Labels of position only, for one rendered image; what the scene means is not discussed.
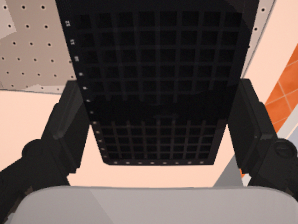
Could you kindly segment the grey rectangular base plate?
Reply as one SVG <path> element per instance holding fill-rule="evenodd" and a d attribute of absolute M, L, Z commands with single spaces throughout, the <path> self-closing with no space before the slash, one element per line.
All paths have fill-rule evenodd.
<path fill-rule="evenodd" d="M 245 78 L 277 0 L 260 0 Z M 55 0 L 0 0 L 0 91 L 62 95 L 77 80 Z"/>

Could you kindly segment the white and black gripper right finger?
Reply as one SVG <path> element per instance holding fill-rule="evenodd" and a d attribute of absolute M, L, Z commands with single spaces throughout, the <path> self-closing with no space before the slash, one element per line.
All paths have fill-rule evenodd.
<path fill-rule="evenodd" d="M 251 177 L 247 186 L 277 189 L 298 202 L 297 148 L 278 138 L 249 78 L 240 78 L 227 126 L 237 166 Z"/>

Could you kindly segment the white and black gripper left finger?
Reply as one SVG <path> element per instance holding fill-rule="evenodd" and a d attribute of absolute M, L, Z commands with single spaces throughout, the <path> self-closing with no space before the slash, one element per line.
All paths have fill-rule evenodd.
<path fill-rule="evenodd" d="M 15 213 L 28 194 L 71 186 L 67 177 L 81 166 L 89 128 L 77 80 L 68 80 L 41 138 L 28 142 L 22 157 L 0 171 L 0 224 Z"/>

